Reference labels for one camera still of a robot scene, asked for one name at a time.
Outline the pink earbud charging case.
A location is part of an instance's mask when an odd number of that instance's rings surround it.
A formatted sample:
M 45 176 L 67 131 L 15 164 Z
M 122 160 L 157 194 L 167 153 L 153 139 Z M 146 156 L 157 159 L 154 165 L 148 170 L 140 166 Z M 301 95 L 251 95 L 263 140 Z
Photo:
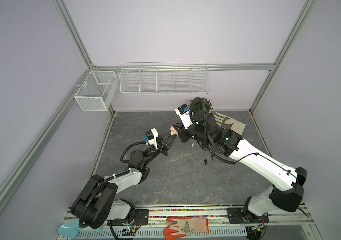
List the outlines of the pink earbud charging case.
M 178 136 L 178 131 L 173 126 L 170 127 L 170 135 L 171 136 L 173 136 L 173 135 Z

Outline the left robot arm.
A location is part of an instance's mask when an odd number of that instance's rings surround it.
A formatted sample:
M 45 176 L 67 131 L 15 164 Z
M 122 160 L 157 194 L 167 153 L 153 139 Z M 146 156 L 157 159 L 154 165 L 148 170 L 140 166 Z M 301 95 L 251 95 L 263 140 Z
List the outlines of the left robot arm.
M 109 177 L 93 175 L 71 206 L 71 214 L 79 219 L 81 229 L 97 229 L 106 221 L 118 220 L 133 223 L 135 205 L 127 200 L 115 200 L 121 191 L 145 181 L 150 168 L 147 167 L 158 155 L 168 155 L 177 135 L 164 134 L 155 139 L 144 137 L 141 142 L 129 145 L 122 153 L 120 161 L 127 168 Z

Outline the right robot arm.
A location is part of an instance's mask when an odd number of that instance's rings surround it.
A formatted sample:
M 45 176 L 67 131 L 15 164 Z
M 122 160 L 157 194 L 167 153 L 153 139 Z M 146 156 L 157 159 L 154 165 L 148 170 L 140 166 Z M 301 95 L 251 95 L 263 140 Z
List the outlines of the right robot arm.
M 209 112 L 202 98 L 181 105 L 175 113 L 181 124 L 174 129 L 183 143 L 194 139 L 212 157 L 230 165 L 244 164 L 271 183 L 263 193 L 246 199 L 243 208 L 234 215 L 236 219 L 256 223 L 273 210 L 293 213 L 299 209 L 307 170 L 289 167 L 258 150 L 237 132 L 244 128 L 241 123 Z

